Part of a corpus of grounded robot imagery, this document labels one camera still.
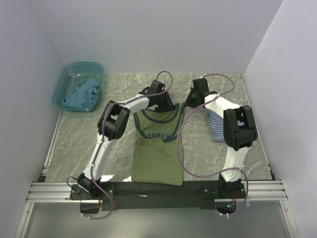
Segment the blue white striped tank top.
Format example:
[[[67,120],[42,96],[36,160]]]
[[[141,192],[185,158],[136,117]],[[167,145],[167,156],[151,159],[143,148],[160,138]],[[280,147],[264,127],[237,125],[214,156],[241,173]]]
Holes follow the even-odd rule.
[[[215,142],[224,142],[224,124],[223,118],[213,111],[206,113],[209,130],[212,133],[212,139]]]

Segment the olive green tank top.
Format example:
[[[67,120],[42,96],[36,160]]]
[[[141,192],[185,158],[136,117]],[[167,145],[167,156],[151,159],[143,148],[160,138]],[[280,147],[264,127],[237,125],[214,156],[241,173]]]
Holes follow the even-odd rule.
[[[133,182],[160,183],[174,186],[183,184],[182,139],[176,143],[183,121],[184,104],[175,104],[175,110],[157,113],[151,109],[133,115],[136,141],[132,164]]]

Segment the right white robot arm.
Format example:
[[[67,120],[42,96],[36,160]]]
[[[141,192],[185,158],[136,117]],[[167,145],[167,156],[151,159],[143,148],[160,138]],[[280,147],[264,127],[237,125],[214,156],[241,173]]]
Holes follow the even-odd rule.
[[[218,179],[217,192],[221,197],[228,198],[240,191],[241,172],[247,152],[258,138],[258,132],[252,108],[240,106],[220,97],[217,92],[210,91],[206,78],[193,80],[193,87],[185,104],[196,108],[213,100],[204,107],[220,116],[223,121],[224,142],[227,145],[223,172]]]

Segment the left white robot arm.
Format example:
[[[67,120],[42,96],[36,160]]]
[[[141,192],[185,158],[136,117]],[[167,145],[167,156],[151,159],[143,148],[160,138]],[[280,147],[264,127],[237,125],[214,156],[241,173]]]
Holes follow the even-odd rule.
[[[102,177],[102,169],[113,145],[124,135],[129,117],[154,105],[163,110],[174,109],[168,90],[164,83],[153,80],[149,87],[126,101],[108,102],[98,122],[97,143],[91,159],[77,179],[81,193],[87,199],[98,196],[97,184]]]

